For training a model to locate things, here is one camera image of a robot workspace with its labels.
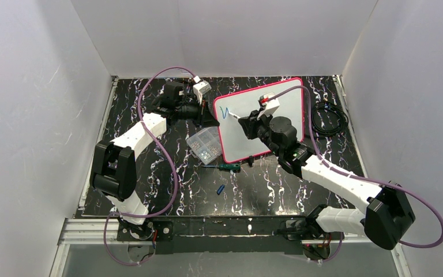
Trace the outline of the white blue marker pen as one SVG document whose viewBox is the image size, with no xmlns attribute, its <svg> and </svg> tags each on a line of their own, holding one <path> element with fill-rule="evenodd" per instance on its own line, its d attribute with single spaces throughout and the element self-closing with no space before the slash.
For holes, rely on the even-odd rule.
<svg viewBox="0 0 443 277">
<path fill-rule="evenodd" d="M 230 116 L 234 117 L 235 119 L 240 119 L 240 118 L 241 118 L 240 116 L 238 116 L 238 115 L 236 115 L 236 114 L 234 114 L 234 113 L 232 113 L 232 112 L 228 112 L 228 114 L 229 114 Z"/>
</svg>

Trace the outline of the pink framed whiteboard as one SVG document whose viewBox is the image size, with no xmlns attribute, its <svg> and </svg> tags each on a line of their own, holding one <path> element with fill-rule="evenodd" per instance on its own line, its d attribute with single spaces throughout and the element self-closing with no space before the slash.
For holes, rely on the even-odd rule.
<svg viewBox="0 0 443 277">
<path fill-rule="evenodd" d="M 274 100 L 279 107 L 272 115 L 265 114 L 258 119 L 261 98 L 273 97 L 289 88 L 303 85 L 303 80 L 294 77 L 285 81 L 249 88 L 244 91 L 219 96 L 213 101 L 213 110 L 219 122 L 219 137 L 223 159 L 235 163 L 250 156 L 270 153 L 270 149 L 258 138 L 258 133 L 269 129 L 269 121 L 285 117 L 294 127 L 293 134 L 299 141 L 305 135 L 304 108 L 305 93 L 295 88 Z"/>
</svg>

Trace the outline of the blue marker cap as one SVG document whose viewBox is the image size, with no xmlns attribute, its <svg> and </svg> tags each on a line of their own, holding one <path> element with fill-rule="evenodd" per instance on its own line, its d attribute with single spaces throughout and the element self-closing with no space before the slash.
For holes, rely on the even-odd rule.
<svg viewBox="0 0 443 277">
<path fill-rule="evenodd" d="M 217 195 L 220 195 L 223 192 L 225 187 L 226 187 L 225 185 L 221 185 L 216 191 Z"/>
</svg>

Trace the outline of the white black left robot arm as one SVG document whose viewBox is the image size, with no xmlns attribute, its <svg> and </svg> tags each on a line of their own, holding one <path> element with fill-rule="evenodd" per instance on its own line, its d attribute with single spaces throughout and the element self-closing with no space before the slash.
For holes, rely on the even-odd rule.
<svg viewBox="0 0 443 277">
<path fill-rule="evenodd" d="M 189 92 L 183 83 L 166 82 L 163 92 L 146 108 L 140 122 L 123 135 L 95 145 L 89 184 L 106 196 L 121 219 L 129 224 L 144 224 L 149 213 L 135 191 L 136 160 L 140 153 L 179 120 L 192 121 L 198 127 L 219 125 L 203 98 L 211 85 L 195 77 L 192 89 Z"/>
</svg>

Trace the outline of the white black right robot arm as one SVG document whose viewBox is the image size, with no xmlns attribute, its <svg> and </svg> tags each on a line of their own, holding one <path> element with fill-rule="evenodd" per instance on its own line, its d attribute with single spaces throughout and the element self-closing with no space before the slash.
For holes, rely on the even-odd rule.
<svg viewBox="0 0 443 277">
<path fill-rule="evenodd" d="M 354 208 L 319 206 L 306 217 L 312 232 L 342 232 L 367 237 L 377 246 L 392 250 L 415 222 L 415 214 L 404 192 L 373 185 L 357 175 L 320 159 L 315 150 L 296 137 L 290 119 L 261 115 L 254 110 L 239 118 L 245 136 L 260 140 L 288 173 L 313 182 L 343 197 Z"/>
</svg>

